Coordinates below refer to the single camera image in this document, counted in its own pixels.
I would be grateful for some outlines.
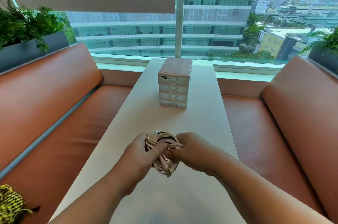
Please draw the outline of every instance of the glass office building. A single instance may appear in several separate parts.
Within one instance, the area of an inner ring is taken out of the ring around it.
[[[238,51],[253,0],[184,0],[182,56]],[[175,14],[67,12],[91,53],[174,56]]]

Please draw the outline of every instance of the tabletop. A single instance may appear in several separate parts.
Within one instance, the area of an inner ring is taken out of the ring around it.
[[[165,59],[152,59],[60,203],[53,218],[102,178],[141,132],[196,132],[238,159],[214,68],[193,62],[187,110],[159,105]],[[170,178],[151,168],[110,223],[245,223],[222,185],[180,163]]]

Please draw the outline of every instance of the white cable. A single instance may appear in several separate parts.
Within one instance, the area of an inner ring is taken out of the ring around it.
[[[183,147],[183,145],[180,143],[179,139],[175,135],[169,132],[155,130],[152,135],[149,135],[147,137],[147,149],[151,150],[160,141],[166,142],[168,144],[168,148],[171,149],[181,149]],[[178,164],[179,161],[169,160],[165,157],[164,154],[162,154],[159,158],[156,159],[153,165],[159,173],[167,175],[167,177],[169,178],[171,174],[176,170]]]

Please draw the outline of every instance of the drawer organizer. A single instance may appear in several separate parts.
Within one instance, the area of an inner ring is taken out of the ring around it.
[[[158,72],[160,105],[186,110],[192,59],[168,57]]]

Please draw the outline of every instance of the drawer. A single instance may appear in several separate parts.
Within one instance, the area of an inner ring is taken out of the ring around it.
[[[188,94],[189,88],[188,86],[177,86],[177,85],[165,85],[158,84],[158,88],[162,92],[170,92],[172,94]]]
[[[188,101],[188,95],[183,94],[177,94],[177,93],[171,93],[171,92],[159,92],[159,98],[169,101],[181,101],[181,102],[187,102]]]
[[[162,100],[160,99],[159,105],[162,107],[168,107],[168,108],[173,108],[173,109],[180,109],[180,110],[186,110],[188,103],[186,102],[173,102],[173,101],[168,101],[168,100]]]
[[[170,76],[158,76],[158,83],[163,83],[163,84],[174,84],[174,85],[189,85],[189,79],[190,77],[170,77]]]

